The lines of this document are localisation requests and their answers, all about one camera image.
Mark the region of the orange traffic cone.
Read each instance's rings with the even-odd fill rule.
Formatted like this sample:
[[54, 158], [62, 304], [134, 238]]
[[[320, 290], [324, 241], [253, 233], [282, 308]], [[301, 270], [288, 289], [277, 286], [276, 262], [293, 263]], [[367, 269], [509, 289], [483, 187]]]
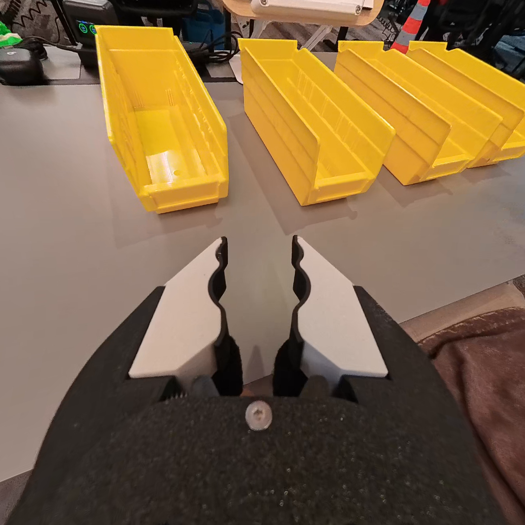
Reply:
[[431, 1], [416, 2], [395, 41], [392, 43], [390, 50], [397, 50], [403, 54], [408, 52], [410, 42], [415, 39], [430, 3]]

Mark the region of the yellow plastic storage bin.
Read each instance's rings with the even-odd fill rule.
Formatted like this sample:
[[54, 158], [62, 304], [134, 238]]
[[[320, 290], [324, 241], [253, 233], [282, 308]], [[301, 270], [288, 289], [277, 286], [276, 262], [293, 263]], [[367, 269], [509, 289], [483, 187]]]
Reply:
[[108, 139], [148, 212], [228, 196], [226, 124], [170, 28], [96, 25]]
[[404, 186], [463, 172], [502, 117], [381, 42], [339, 42], [334, 73], [395, 129], [383, 162]]
[[298, 203], [365, 193], [395, 129], [295, 40], [239, 46], [245, 113]]
[[470, 167], [484, 167], [524, 155], [524, 84], [444, 42], [409, 44], [407, 56], [498, 114], [502, 121]]

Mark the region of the black power station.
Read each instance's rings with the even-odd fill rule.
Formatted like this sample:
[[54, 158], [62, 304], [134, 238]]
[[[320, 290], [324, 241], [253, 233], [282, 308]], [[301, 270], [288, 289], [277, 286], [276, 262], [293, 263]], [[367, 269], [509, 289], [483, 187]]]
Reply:
[[111, 1], [62, 1], [63, 12], [78, 43], [78, 56], [85, 69], [98, 66], [95, 45], [98, 25], [118, 25]]

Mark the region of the person's brown trousers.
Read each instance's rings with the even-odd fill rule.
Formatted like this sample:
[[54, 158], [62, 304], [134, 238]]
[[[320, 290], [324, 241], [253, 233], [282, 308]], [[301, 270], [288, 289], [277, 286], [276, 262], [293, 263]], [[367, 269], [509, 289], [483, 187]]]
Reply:
[[524, 524], [524, 308], [486, 312], [418, 342], [466, 417], [509, 524]]

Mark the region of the black pouch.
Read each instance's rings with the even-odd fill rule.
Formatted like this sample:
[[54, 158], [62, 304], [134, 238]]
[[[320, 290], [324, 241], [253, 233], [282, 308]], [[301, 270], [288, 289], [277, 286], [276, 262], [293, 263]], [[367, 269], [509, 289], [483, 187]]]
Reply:
[[1, 84], [41, 86], [48, 83], [41, 61], [23, 48], [1, 48]]

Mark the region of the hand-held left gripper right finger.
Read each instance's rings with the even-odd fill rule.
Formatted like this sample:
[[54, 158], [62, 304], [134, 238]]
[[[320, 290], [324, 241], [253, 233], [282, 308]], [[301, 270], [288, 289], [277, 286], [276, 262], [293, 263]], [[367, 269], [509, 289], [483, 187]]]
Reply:
[[306, 377], [321, 376], [330, 389], [343, 376], [385, 378], [388, 369], [353, 283], [302, 237], [292, 239], [292, 358]]

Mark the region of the green plastic object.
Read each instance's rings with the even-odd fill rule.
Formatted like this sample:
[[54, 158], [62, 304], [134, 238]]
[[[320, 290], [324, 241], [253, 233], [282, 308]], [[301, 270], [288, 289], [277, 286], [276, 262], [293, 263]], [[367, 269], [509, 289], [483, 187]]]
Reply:
[[1, 48], [13, 47], [23, 41], [18, 34], [13, 33], [2, 21], [0, 22], [0, 34]]

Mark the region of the grey desk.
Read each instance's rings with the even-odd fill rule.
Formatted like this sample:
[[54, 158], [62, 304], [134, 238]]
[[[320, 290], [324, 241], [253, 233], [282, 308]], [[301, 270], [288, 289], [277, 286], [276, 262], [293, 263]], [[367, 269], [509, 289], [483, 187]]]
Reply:
[[236, 82], [205, 86], [228, 132], [229, 192], [147, 212], [106, 133], [101, 89], [1, 86], [1, 481], [29, 471], [93, 352], [158, 285], [228, 239], [229, 330], [244, 381], [288, 337], [298, 234], [397, 322], [524, 274], [524, 158], [411, 186], [384, 167], [364, 194], [301, 207], [244, 111]]

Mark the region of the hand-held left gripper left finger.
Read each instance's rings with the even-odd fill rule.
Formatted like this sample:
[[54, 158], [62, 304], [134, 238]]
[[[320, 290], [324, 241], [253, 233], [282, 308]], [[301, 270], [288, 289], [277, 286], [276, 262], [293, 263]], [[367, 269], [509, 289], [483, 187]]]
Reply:
[[226, 237], [220, 237], [164, 285], [130, 378], [175, 377], [188, 388], [195, 377], [228, 366], [228, 325], [220, 299], [226, 291]]

